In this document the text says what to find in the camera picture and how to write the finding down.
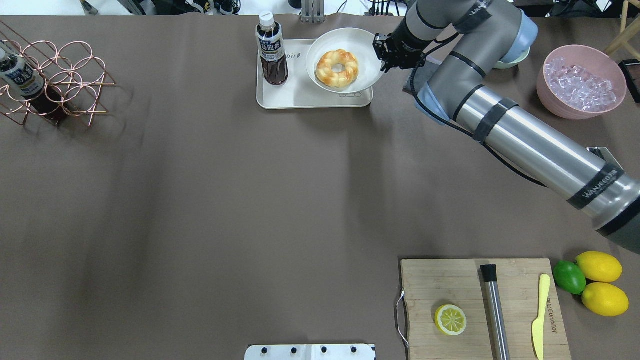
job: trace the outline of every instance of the lemon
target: lemon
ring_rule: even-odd
[[[592,282],[582,292],[582,303],[587,309],[602,316],[618,316],[629,308],[624,291],[606,282]]]
[[[460,335],[467,328],[465,312],[458,306],[447,304],[436,310],[436,327],[447,335]]]
[[[614,282],[622,274],[618,259],[599,251],[587,251],[575,257],[575,263],[587,279]]]

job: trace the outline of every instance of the dark liquid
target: dark liquid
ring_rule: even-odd
[[[276,22],[275,27],[271,31],[264,31],[258,25],[258,34],[261,37],[271,38],[280,32],[280,24]],[[287,55],[278,61],[266,61],[260,57],[262,62],[262,73],[264,79],[271,85],[282,85],[289,77],[289,69],[287,68]]]
[[[45,92],[43,91],[42,93],[40,93],[40,95],[34,98],[29,98],[29,97],[24,97],[24,98],[25,100],[29,100],[29,103],[31,104],[31,106],[38,113],[46,114],[46,115],[41,115],[42,117],[49,119],[53,122],[65,120],[68,117],[68,115],[67,113],[65,113],[65,110],[62,109],[63,105],[51,101],[51,100],[62,101],[62,96],[54,88],[51,88],[48,86],[46,89],[47,89],[46,95],[45,95]]]
[[[264,73],[264,79],[271,85],[281,85],[289,77],[289,69],[287,68],[287,57],[283,56],[278,61],[266,61],[260,58],[262,61],[262,72]]]

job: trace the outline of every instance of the white floor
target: white floor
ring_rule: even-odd
[[[87,0],[98,9],[99,15],[130,15],[118,0]],[[344,0],[324,0],[324,13],[335,13]],[[258,15],[264,10],[275,14],[300,13],[300,10],[289,6],[287,0],[242,0],[240,15]],[[154,6],[150,0],[145,0],[143,7],[149,15],[154,15]],[[368,0],[347,0],[341,13],[363,15],[371,3]],[[399,4],[400,15],[406,13],[406,6]],[[396,6],[391,4],[389,11],[396,14]],[[84,11],[79,0],[1,0],[0,15],[82,15]]]

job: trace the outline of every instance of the yellow knife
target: yellow knife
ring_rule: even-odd
[[[549,288],[551,287],[551,278],[547,274],[540,275],[540,287],[538,288],[538,317],[531,324],[531,335],[533,337],[533,348],[536,351],[538,360],[544,360],[545,354],[542,349],[543,329],[545,328],[545,310],[547,308],[547,298],[549,296]]]

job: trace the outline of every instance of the bottle label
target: bottle label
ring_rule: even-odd
[[[36,95],[44,87],[42,76],[24,61],[19,61],[13,71],[4,73],[4,78],[23,96]]]
[[[278,61],[285,56],[282,35],[273,38],[259,38],[260,56],[266,61]]]

